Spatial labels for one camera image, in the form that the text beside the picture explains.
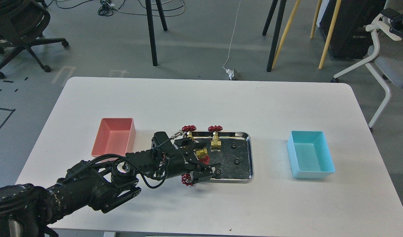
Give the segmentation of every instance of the gray chair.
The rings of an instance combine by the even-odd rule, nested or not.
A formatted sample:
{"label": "gray chair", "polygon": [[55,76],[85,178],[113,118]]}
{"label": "gray chair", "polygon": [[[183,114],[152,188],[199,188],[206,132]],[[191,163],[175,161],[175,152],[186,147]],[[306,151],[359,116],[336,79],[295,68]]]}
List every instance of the gray chair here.
{"label": "gray chair", "polygon": [[[403,0],[388,0],[385,8],[392,8],[396,10],[403,10]],[[373,23],[366,27],[366,30],[371,32],[373,45],[368,49],[368,57],[359,61],[358,63],[344,69],[335,74],[331,82],[339,82],[338,77],[356,69],[359,66],[365,65],[371,74],[376,78],[379,84],[385,90],[385,98],[377,109],[376,113],[368,123],[370,131],[373,131],[373,126],[380,114],[385,109],[391,98],[390,87],[385,82],[385,79],[380,75],[380,72],[375,66],[389,79],[394,85],[403,89],[403,40],[389,32],[389,26],[383,18],[379,19],[382,15],[378,15]]]}

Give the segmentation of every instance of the chair leg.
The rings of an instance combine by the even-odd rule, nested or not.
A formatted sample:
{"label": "chair leg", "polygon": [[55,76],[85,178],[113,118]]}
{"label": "chair leg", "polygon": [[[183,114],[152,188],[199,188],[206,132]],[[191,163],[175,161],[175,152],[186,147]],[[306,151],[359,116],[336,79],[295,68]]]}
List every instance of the chair leg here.
{"label": "chair leg", "polygon": [[164,31],[167,31],[168,27],[167,27],[167,22],[165,21],[165,15],[164,15],[164,10],[162,9],[161,0],[156,0],[156,6],[158,6],[158,11],[159,11],[159,16],[161,17],[162,27],[164,28]]}
{"label": "chair leg", "polygon": [[317,1],[316,12],[314,13],[314,19],[313,19],[313,26],[311,27],[310,39],[314,38],[314,31],[316,30],[316,23],[317,18],[319,17],[320,6],[322,6],[322,0]]}
{"label": "chair leg", "polygon": [[24,47],[16,47],[14,48],[7,56],[4,57],[4,59],[0,62],[0,70],[7,65],[13,58],[15,58],[21,51],[24,50]]}
{"label": "chair leg", "polygon": [[33,42],[30,43],[30,46],[50,44],[50,43],[56,43],[56,42],[66,42],[66,39],[65,38],[35,39]]}
{"label": "chair leg", "polygon": [[278,60],[280,51],[281,51],[281,49],[283,47],[283,43],[285,42],[285,39],[286,39],[286,35],[288,34],[289,28],[291,27],[292,20],[295,17],[295,13],[297,12],[298,5],[300,4],[300,2],[301,2],[301,0],[297,0],[295,2],[295,6],[292,9],[291,15],[289,16],[288,22],[287,22],[287,24],[285,26],[285,30],[283,31],[283,35],[282,35],[281,40],[279,42],[278,50],[276,51],[276,55],[275,55],[275,57],[273,59],[272,69],[275,68],[276,61]]}
{"label": "chair leg", "polygon": [[368,70],[371,72],[371,74],[373,74],[373,76],[376,78],[376,80],[379,82],[379,84],[383,87],[383,89],[385,90],[385,93],[386,93],[385,98],[383,99],[381,105],[379,106],[376,113],[370,120],[370,123],[368,123],[368,127],[372,128],[374,126],[374,124],[376,123],[376,120],[379,118],[380,114],[382,114],[383,110],[386,108],[387,104],[389,103],[390,98],[391,98],[391,91],[390,91],[390,87],[387,85],[387,83],[382,78],[382,76],[380,76],[379,72],[377,72],[377,70],[374,68],[374,66],[372,66],[370,63],[366,63],[365,66],[368,68]]}
{"label": "chair leg", "polygon": [[273,33],[272,46],[270,48],[269,60],[267,62],[266,71],[272,71],[272,62],[275,58],[276,46],[278,44],[280,27],[282,25],[283,12],[285,11],[286,0],[281,0],[279,4],[278,17],[276,19],[275,32]]}
{"label": "chair leg", "polygon": [[370,56],[364,58],[363,60],[355,63],[354,65],[338,72],[337,74],[334,74],[334,78],[338,78],[338,77],[342,76],[343,74],[348,73],[348,72],[356,69],[357,67],[362,66],[362,65],[374,60],[379,55],[380,42],[379,42],[379,36],[377,35],[377,30],[373,30],[371,32],[371,39],[373,39],[373,45],[374,45],[373,53]]}
{"label": "chair leg", "polygon": [[156,56],[156,43],[155,43],[155,30],[153,29],[153,15],[152,15],[152,5],[150,0],[146,0],[146,13],[148,17],[149,26],[149,38],[150,38],[150,49],[152,51],[152,62],[153,66],[158,65],[158,57]]}
{"label": "chair leg", "polygon": [[26,50],[29,52],[30,55],[35,59],[35,61],[39,64],[41,69],[43,69],[45,72],[50,72],[51,68],[48,65],[43,65],[42,62],[39,60],[38,56],[33,52],[32,48],[30,46],[25,46]]}
{"label": "chair leg", "polygon": [[269,14],[267,15],[267,19],[266,19],[266,24],[264,24],[264,28],[263,28],[264,36],[266,35],[267,30],[269,29],[270,21],[272,20],[273,13],[275,12],[277,4],[278,4],[278,0],[273,0],[272,5],[270,6]]}
{"label": "chair leg", "polygon": [[335,28],[337,14],[339,13],[339,8],[340,8],[341,2],[342,2],[342,0],[336,0],[336,6],[335,6],[334,14],[332,16],[331,26],[329,27],[329,33],[328,33],[328,36],[326,37],[326,43],[325,43],[325,48],[323,49],[322,58],[320,59],[319,69],[323,68],[323,65],[324,65],[325,59],[326,59],[326,55],[328,54],[328,49],[329,49],[329,45],[331,43],[332,34],[333,34],[333,30]]}
{"label": "chair leg", "polygon": [[10,42],[0,42],[0,48],[14,47]]}

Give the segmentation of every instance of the metal tray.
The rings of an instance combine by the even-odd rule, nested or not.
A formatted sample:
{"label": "metal tray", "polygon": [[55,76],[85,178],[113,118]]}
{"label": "metal tray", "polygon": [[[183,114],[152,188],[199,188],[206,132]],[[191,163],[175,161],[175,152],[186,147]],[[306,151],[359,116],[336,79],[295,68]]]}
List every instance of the metal tray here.
{"label": "metal tray", "polygon": [[221,163],[215,171],[212,182],[245,182],[253,178],[253,157],[251,153],[251,139],[245,132],[218,132],[222,142],[220,150],[211,150],[210,141],[213,132],[192,132],[196,141],[207,142],[207,151],[210,163]]}

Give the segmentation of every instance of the office chair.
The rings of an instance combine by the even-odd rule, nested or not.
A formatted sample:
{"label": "office chair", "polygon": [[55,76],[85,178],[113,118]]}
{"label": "office chair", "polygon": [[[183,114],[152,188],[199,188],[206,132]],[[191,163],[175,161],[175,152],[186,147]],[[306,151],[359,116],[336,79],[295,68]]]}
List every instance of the office chair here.
{"label": "office chair", "polygon": [[[403,24],[402,26],[393,24],[396,17],[399,17],[400,15],[396,11],[388,9],[396,9],[395,7],[399,6],[396,5],[396,3],[399,4],[399,2],[403,3],[403,1],[387,1],[385,10],[382,11],[383,14],[390,18],[390,20],[393,20],[393,22],[391,22],[392,27],[389,27],[389,25],[384,22],[387,20],[386,18],[383,18],[383,21],[380,20],[380,18],[384,16],[383,14],[379,14],[370,25],[367,25],[366,30],[371,32],[371,38],[373,39],[373,45],[368,49],[369,57],[355,63],[341,72],[338,72],[331,80],[331,82],[337,83],[339,82],[338,77],[341,75],[350,72],[359,66],[365,65],[383,87],[386,95],[368,124],[370,131],[373,131],[373,126],[376,123],[376,120],[379,118],[391,98],[390,87],[374,65],[376,65],[381,72],[385,74],[385,77],[387,77],[387,79],[395,86],[403,89],[403,40],[400,37],[403,37]],[[384,34],[378,36],[378,31],[381,31]]]}
{"label": "office chair", "polygon": [[[49,12],[34,0],[0,0],[0,51],[4,47],[14,47],[0,62],[0,70],[21,51],[27,50],[39,66],[50,72],[48,65],[43,65],[31,47],[55,42],[68,46],[65,38],[37,39],[49,24]],[[0,71],[0,79],[5,78]]]}

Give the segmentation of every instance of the robotic arm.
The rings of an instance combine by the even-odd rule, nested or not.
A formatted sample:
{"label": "robotic arm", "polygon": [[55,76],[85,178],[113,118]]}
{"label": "robotic arm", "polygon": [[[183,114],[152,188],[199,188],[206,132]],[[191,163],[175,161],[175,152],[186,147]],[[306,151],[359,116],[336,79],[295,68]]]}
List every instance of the robotic arm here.
{"label": "robotic arm", "polygon": [[389,19],[390,33],[403,38],[403,13],[400,14],[393,9],[384,9],[381,13]]}
{"label": "robotic arm", "polygon": [[[220,164],[209,165],[207,154],[200,157],[198,151],[205,150],[206,142],[190,137],[174,140],[182,134],[180,130],[169,138],[165,132],[156,132],[149,150],[82,160],[47,189],[30,183],[0,188],[0,237],[58,237],[48,224],[86,205],[107,213],[136,197],[141,191],[137,174],[152,189],[179,175],[185,185],[209,180]],[[104,162],[108,158],[117,159]],[[104,178],[107,174],[111,182]],[[146,178],[160,183],[151,186]]]}

